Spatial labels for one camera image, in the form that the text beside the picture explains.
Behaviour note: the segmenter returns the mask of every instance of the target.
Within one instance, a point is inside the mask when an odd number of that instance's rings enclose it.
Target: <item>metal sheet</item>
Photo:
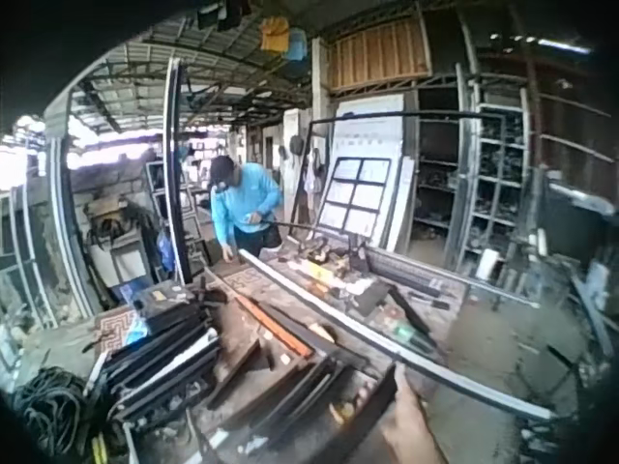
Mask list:
[[[362,340],[388,354],[389,356],[401,360],[420,373],[436,380],[437,382],[450,387],[457,392],[461,392],[472,398],[478,399],[485,404],[507,411],[517,416],[538,420],[549,421],[553,418],[553,413],[547,408],[537,406],[527,401],[515,398],[509,394],[487,387],[479,382],[457,374],[452,370],[432,362],[418,354],[406,349],[382,333],[379,333],[365,324],[353,319],[342,311],[330,306],[319,298],[313,296],[305,288],[293,282],[289,278],[273,270],[269,265],[251,256],[245,250],[240,250],[243,256],[258,271],[269,277],[272,281],[285,288],[295,297],[307,305],[317,309],[325,317],[338,324],[343,329],[360,337]]]

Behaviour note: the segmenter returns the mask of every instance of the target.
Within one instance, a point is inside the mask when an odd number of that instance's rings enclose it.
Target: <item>man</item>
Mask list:
[[[267,170],[260,164],[234,164],[227,156],[211,162],[211,212],[215,234],[223,259],[232,261],[230,229],[236,247],[258,257],[264,247],[278,247],[281,237],[273,210],[281,203],[281,192]]]

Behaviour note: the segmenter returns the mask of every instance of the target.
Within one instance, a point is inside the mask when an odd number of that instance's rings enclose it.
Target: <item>cloth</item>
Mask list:
[[[276,248],[281,245],[280,232],[274,224],[251,234],[234,227],[234,240],[237,248],[244,249],[256,258],[260,257],[262,248]]]
[[[283,16],[271,16],[262,20],[262,49],[285,53],[290,42],[288,19]]]
[[[284,53],[283,57],[290,61],[302,61],[306,56],[308,56],[306,31],[298,27],[291,27],[288,51]]]
[[[267,223],[248,224],[249,215],[258,212],[272,220],[273,210],[281,203],[280,187],[260,164],[248,162],[241,167],[241,184],[225,191],[211,190],[211,212],[215,235],[222,245],[229,245],[229,228],[233,224],[248,234],[269,227]]]

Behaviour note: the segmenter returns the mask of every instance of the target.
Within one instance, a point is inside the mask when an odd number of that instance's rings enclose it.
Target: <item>wooden panel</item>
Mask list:
[[[332,90],[429,75],[422,28],[413,17],[337,40],[329,62]]]

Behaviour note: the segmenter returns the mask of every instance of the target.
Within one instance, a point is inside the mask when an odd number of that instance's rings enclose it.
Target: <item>black coiled cable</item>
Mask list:
[[[84,381],[60,367],[42,368],[15,390],[11,404],[48,456],[70,454],[83,420]]]

